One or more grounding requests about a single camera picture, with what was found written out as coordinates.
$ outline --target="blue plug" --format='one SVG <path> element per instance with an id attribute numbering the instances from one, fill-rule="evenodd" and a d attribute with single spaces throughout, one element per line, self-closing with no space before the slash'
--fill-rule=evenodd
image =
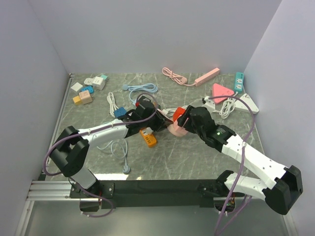
<path id="1" fill-rule="evenodd" d="M 118 118 L 118 117 L 123 116 L 126 113 L 127 113 L 127 111 L 123 107 L 120 107 L 114 111 L 114 116 L 115 116 L 115 118 Z"/>
<path id="2" fill-rule="evenodd" d="M 90 94 L 94 93 L 94 89 L 92 88 L 92 86 L 87 86 L 81 89 L 81 92 L 88 90 Z"/>

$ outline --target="pink triangular object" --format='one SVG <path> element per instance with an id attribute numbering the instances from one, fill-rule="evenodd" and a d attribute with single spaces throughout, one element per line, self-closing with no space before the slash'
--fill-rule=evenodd
<path id="1" fill-rule="evenodd" d="M 233 90 L 230 90 L 229 88 L 226 88 L 222 85 L 219 85 L 219 84 L 213 84 L 213 87 L 212 87 L 212 96 L 215 97 L 215 96 L 222 96 L 222 95 L 230 95 L 232 96 L 234 94 L 234 91 Z M 224 100 L 226 100 L 226 98 L 215 98 L 213 99 L 215 104 L 219 104 L 220 102 L 223 102 Z"/>

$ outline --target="white power adapter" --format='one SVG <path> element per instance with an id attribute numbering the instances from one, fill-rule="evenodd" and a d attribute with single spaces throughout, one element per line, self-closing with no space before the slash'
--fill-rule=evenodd
<path id="1" fill-rule="evenodd" d="M 98 90 L 103 90 L 105 86 L 105 80 L 102 77 L 95 77 L 93 80 L 93 86 Z"/>
<path id="2" fill-rule="evenodd" d="M 244 93 L 243 96 L 240 97 L 240 99 L 242 99 L 244 102 L 246 102 L 246 104 L 252 110 L 253 114 L 257 114 L 259 112 L 258 107 L 256 106 L 254 101 L 251 99 L 251 97 L 247 93 Z M 249 110 L 247 109 L 247 107 L 241 101 L 237 100 L 234 103 L 234 106 L 235 106 L 235 110 L 237 110 L 237 111 L 242 111 L 242 112 L 248 112 L 249 113 Z"/>
<path id="3" fill-rule="evenodd" d="M 93 80 L 93 78 L 86 78 L 83 83 L 87 86 L 93 85 Z"/>

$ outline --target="small cube adapter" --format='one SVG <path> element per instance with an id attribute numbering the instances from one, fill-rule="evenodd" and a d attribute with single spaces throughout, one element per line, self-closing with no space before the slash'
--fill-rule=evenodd
<path id="1" fill-rule="evenodd" d="M 90 94 L 94 93 L 94 89 L 92 88 L 92 86 L 87 86 L 87 87 L 82 88 L 81 92 L 85 90 L 89 91 Z"/>
<path id="2" fill-rule="evenodd" d="M 246 102 L 246 104 L 250 107 L 253 114 L 257 114 L 259 112 L 258 107 L 256 106 L 254 101 L 251 99 L 251 97 L 247 93 L 244 93 L 243 96 L 240 97 L 240 99 Z M 249 113 L 249 110 L 241 101 L 237 100 L 234 103 L 234 105 L 235 105 L 235 110 Z"/>
<path id="3" fill-rule="evenodd" d="M 114 116 L 115 116 L 115 118 L 118 118 L 118 117 L 123 116 L 126 113 L 127 113 L 127 111 L 123 107 L 120 107 L 114 111 Z"/>
<path id="4" fill-rule="evenodd" d="M 93 80 L 93 86 L 98 90 L 103 90 L 105 86 L 105 80 L 101 77 L 95 77 Z"/>
<path id="5" fill-rule="evenodd" d="M 92 99 L 92 97 L 91 97 L 91 95 L 90 95 L 88 90 L 80 92 L 79 96 L 80 96 L 80 99 L 81 99 L 83 104 L 88 104 L 90 102 L 93 102 L 93 99 Z"/>
<path id="6" fill-rule="evenodd" d="M 86 78 L 83 83 L 84 83 L 85 85 L 88 85 L 88 86 L 89 86 L 89 85 L 92 85 L 92 84 L 93 84 L 93 80 L 94 80 L 94 79 L 92 79 L 92 78 Z"/>
<path id="7" fill-rule="evenodd" d="M 203 83 L 207 82 L 208 80 L 216 77 L 219 75 L 220 69 L 215 68 L 212 71 L 208 72 L 207 74 L 204 74 L 203 76 L 199 77 L 198 79 L 195 79 L 195 86 L 198 87 L 202 85 Z"/>
<path id="8" fill-rule="evenodd" d="M 74 102 L 75 105 L 80 105 L 80 104 L 82 104 L 82 101 L 81 101 L 81 99 L 80 99 L 80 96 L 76 96 L 76 97 L 74 97 L 72 100 L 73 100 L 73 102 Z"/>
<path id="9" fill-rule="evenodd" d="M 81 89 L 82 89 L 82 88 L 83 88 L 83 85 L 80 84 L 80 83 L 78 83 L 78 82 L 76 82 L 76 83 L 71 87 L 71 89 L 72 89 L 73 91 L 75 91 L 76 93 L 81 92 Z"/>
<path id="10" fill-rule="evenodd" d="M 235 82 L 234 82 L 234 91 L 242 92 L 243 91 L 243 83 L 244 83 L 244 74 L 241 72 L 236 72 L 235 74 Z"/>

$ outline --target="black metal bar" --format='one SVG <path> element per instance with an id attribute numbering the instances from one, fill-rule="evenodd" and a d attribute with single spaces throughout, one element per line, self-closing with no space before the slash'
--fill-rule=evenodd
<path id="1" fill-rule="evenodd" d="M 110 198 L 115 207 L 214 207 L 213 197 L 226 197 L 228 192 L 218 188 L 220 183 L 215 179 L 100 180 L 100 184 L 104 197 Z M 70 198 L 86 197 L 79 188 L 70 193 Z M 102 201 L 101 208 L 110 205 Z"/>

